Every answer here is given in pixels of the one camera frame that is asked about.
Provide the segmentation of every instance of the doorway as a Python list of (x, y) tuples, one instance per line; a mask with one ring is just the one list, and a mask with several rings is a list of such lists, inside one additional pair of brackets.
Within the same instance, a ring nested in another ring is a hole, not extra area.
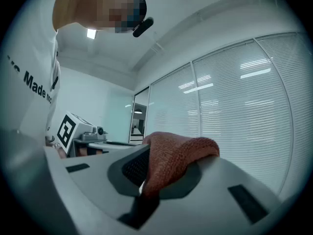
[(142, 144), (145, 137), (149, 87), (135, 95), (129, 143)]

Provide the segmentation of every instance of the window blinds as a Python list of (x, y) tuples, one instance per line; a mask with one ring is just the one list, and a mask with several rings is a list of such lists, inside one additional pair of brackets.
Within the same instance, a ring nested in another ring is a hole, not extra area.
[(258, 38), (284, 81), (293, 118), (293, 151), (290, 168), (280, 193), (287, 199), (302, 187), (311, 171), (313, 156), (313, 61), (304, 34), (278, 34)]
[(197, 92), (191, 66), (151, 85), (147, 135), (155, 131), (198, 137)]
[(194, 61), (194, 69), (203, 88), (201, 135), (217, 142), (222, 158), (277, 193), (289, 162), (291, 117), (269, 57), (251, 40)]
[(147, 134), (212, 138), (222, 158), (287, 199), (311, 170), (312, 81), (305, 34), (232, 45), (152, 84)]

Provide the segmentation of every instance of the headset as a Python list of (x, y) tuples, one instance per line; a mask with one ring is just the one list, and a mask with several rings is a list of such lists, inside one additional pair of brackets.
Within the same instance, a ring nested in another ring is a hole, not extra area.
[(128, 31), (129, 28), (132, 28), (133, 36), (139, 37), (141, 36), (147, 29), (149, 29), (154, 20), (152, 17), (148, 17), (146, 20), (141, 20), (140, 17), (143, 18), (147, 14), (147, 3), (146, 0), (135, 0), (134, 2), (134, 14), (129, 15), (129, 19), (127, 22), (122, 22), (121, 28), (116, 28), (115, 32), (125, 32)]

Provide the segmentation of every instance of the red towel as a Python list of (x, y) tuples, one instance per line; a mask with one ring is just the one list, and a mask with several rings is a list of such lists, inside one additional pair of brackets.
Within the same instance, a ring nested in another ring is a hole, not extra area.
[(162, 188), (181, 178), (190, 163), (207, 156), (220, 156), (219, 146), (208, 138), (154, 132), (142, 143), (150, 145), (148, 175), (142, 189), (142, 195), (148, 198), (158, 196)]

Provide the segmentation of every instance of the white t-shirt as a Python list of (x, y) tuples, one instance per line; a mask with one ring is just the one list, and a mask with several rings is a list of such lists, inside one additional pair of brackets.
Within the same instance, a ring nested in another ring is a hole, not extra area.
[(0, 49), (0, 127), (19, 130), (40, 145), (45, 144), (45, 136), (52, 136), (47, 131), (60, 87), (54, 3), (28, 0)]

